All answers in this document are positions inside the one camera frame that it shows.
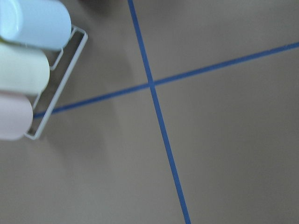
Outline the pink plastic cup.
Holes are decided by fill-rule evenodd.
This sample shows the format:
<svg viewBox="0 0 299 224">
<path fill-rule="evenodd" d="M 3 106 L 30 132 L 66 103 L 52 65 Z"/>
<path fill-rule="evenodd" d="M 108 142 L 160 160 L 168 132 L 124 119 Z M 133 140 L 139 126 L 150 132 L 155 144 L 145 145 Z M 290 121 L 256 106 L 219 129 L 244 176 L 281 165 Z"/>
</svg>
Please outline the pink plastic cup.
<svg viewBox="0 0 299 224">
<path fill-rule="evenodd" d="M 14 141 L 22 138 L 30 129 L 33 109 L 22 94 L 0 92 L 0 139 Z"/>
</svg>

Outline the pale green plastic cup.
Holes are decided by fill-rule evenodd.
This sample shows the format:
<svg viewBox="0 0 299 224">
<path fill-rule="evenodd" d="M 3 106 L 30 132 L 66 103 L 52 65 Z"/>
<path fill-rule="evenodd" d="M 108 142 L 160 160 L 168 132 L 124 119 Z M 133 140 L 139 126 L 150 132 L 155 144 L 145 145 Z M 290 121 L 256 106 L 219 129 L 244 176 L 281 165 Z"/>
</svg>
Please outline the pale green plastic cup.
<svg viewBox="0 0 299 224">
<path fill-rule="evenodd" d="M 5 42 L 0 44 L 0 89 L 26 95 L 38 95 L 48 85 L 50 66 L 39 49 Z"/>
</svg>

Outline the blue plastic cup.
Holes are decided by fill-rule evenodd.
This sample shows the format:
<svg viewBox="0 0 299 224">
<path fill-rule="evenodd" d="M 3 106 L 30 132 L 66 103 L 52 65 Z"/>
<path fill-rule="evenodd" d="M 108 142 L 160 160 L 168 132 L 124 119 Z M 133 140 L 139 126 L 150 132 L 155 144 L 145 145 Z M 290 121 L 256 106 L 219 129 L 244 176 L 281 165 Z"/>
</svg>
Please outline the blue plastic cup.
<svg viewBox="0 0 299 224">
<path fill-rule="evenodd" d="M 0 2 L 0 37 L 7 42 L 60 50 L 70 36 L 70 14 L 58 0 Z"/>
</svg>

